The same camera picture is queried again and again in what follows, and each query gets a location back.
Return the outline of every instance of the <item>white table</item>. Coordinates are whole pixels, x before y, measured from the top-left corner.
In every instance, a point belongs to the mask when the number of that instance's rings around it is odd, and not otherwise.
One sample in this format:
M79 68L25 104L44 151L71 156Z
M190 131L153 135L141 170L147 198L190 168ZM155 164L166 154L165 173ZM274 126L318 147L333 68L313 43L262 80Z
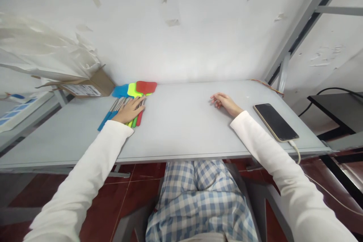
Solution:
M247 110L266 131L252 106L270 103L300 136L301 155L330 152L274 91L254 81L159 85L146 100L141 125L126 141L117 163L242 158L251 154L229 124L224 109L210 96L224 92ZM113 97L73 99L32 134L0 158L0 169L72 166L96 138ZM280 144L291 155L288 143Z

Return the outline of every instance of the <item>white long-sleeve shirt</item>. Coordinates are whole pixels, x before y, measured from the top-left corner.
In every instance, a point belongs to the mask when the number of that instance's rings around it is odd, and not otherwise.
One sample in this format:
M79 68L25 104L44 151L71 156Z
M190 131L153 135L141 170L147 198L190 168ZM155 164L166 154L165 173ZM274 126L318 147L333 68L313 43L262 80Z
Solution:
M273 176L296 242L356 241L325 205L323 195L305 177L301 167L246 111L233 120L231 127L253 157ZM32 231L24 241L79 241L86 211L104 184L126 138L132 134L128 126L107 121L52 200L34 219L30 225ZM210 241L211 235L197 236ZM223 236L215 234L212 240L222 241Z

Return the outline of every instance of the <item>blue checkered pants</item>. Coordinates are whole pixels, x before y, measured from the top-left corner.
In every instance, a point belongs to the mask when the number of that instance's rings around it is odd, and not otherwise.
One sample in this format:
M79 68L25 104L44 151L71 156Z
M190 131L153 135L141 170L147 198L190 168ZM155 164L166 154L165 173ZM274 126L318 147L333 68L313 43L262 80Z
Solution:
M258 240L246 199L222 160L169 162L146 241L180 241L200 233Z

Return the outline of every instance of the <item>charging cable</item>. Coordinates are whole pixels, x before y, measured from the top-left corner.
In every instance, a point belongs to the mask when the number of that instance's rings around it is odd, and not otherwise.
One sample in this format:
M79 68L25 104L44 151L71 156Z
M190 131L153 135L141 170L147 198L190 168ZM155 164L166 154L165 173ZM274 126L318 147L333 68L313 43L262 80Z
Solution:
M325 190L325 192L327 192L333 199L335 199L341 206L343 206L344 208L348 209L349 211L353 212L354 214L363 216L362 213L353 211L352 209L350 209L349 207L345 206L344 204L342 204L339 200L336 199L336 197L334 197L327 189L325 189L320 183L318 183L316 180L310 178L308 175L305 174L305 176L307 176L309 179L311 179L313 182L315 182L317 185L319 185L322 189Z
M300 151L299 151L298 147L296 146L296 144L295 144L295 142L294 142L293 140L290 140L290 141L289 141L289 144L290 144L290 146L292 146L292 147L293 147L293 149L294 149L294 150L296 151L296 153L298 154L299 158L298 158L297 164L300 164L300 162L301 162L301 156L300 156Z
M299 159L297 161L297 164L300 164L301 162L301 156L300 156L300 152L299 152L299 149L298 147L296 146L295 142L293 140L290 140L289 141L289 144L290 146L292 146L294 148L294 150L297 152L298 156L299 156ZM339 200L337 200L336 197L334 197L327 189L325 189L320 183L318 183L316 180L310 178L308 175L305 174L306 177L308 177L312 182L316 183L317 185L319 185L323 190L325 190L325 192L327 192L333 199L335 199L341 206L343 206L344 208L348 209L349 211L357 214L357 215L360 215L360 216L363 216L362 213L359 213L359 212L356 212L352 209L350 209L349 207L345 206L344 204L342 204Z

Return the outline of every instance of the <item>phone screen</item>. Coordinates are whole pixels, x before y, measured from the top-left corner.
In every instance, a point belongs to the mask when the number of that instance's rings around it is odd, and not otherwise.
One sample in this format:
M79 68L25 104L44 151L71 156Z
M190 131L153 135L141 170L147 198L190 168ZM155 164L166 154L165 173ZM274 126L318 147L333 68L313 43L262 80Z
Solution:
M299 138L297 133L271 104L259 104L255 105L254 108L278 141L286 142L288 140Z

